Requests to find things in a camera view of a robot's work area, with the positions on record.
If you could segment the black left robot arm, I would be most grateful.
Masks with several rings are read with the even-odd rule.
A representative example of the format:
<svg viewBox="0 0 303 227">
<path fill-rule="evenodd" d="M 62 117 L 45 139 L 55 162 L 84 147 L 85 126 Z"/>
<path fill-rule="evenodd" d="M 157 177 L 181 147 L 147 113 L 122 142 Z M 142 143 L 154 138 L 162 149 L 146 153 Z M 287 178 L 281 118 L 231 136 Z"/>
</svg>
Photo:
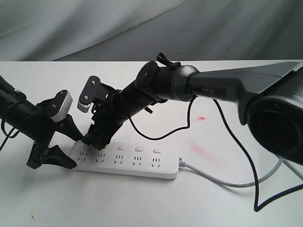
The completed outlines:
<svg viewBox="0 0 303 227">
<path fill-rule="evenodd" d="M 72 97 L 68 90 L 59 91 L 55 97 L 34 105 L 24 93 L 16 90 L 4 78 L 0 79 L 0 128 L 5 130 L 8 123 L 17 133 L 23 133 L 33 140 L 27 166 L 37 169 L 41 165 L 76 167 L 76 162 L 68 157 L 59 146 L 49 147 L 56 132 L 73 141 L 83 138 L 68 113 Z"/>
</svg>

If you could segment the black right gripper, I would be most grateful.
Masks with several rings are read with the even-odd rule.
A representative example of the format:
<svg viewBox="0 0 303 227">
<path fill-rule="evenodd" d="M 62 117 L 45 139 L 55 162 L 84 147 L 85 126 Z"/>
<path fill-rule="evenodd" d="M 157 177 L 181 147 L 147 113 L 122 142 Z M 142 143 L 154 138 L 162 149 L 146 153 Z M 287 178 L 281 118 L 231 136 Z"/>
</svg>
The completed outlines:
<svg viewBox="0 0 303 227">
<path fill-rule="evenodd" d="M 115 89 L 106 84 L 98 85 L 91 109 L 94 123 L 82 138 L 83 143 L 102 150 L 111 142 L 111 138 L 127 118 L 122 104 L 124 92 L 124 89 Z"/>
</svg>

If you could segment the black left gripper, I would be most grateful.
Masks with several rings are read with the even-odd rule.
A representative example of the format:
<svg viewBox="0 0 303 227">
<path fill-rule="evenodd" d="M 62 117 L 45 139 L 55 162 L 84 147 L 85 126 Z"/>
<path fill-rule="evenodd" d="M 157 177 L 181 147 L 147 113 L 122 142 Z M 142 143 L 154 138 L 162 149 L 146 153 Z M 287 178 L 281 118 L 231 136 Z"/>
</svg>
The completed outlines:
<svg viewBox="0 0 303 227">
<path fill-rule="evenodd" d="M 54 122 L 50 117 L 55 113 L 54 102 L 59 98 L 44 100 L 31 106 L 26 119 L 26 135 L 33 141 L 33 146 L 27 161 L 27 166 L 37 169 L 41 165 L 61 166 L 67 169 L 76 167 L 76 162 L 68 157 L 58 145 L 50 148 L 49 143 L 55 132 L 66 135 L 74 141 L 83 139 L 83 134 L 77 128 L 72 116 L 67 116 L 60 122 Z"/>
</svg>

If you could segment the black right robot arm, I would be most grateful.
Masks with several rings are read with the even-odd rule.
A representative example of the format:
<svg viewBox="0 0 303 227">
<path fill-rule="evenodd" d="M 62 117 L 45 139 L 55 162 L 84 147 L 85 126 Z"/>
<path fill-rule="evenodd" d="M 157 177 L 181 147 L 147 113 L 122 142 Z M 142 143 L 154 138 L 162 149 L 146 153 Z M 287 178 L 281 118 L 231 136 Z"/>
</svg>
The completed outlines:
<svg viewBox="0 0 303 227">
<path fill-rule="evenodd" d="M 267 151 L 303 162 L 303 65 L 287 61 L 257 67 L 200 72 L 169 61 L 160 53 L 122 90 L 89 77 L 78 109 L 92 111 L 93 124 L 83 142 L 103 149 L 129 117 L 168 100 L 197 96 L 237 105 L 240 124 Z"/>
</svg>

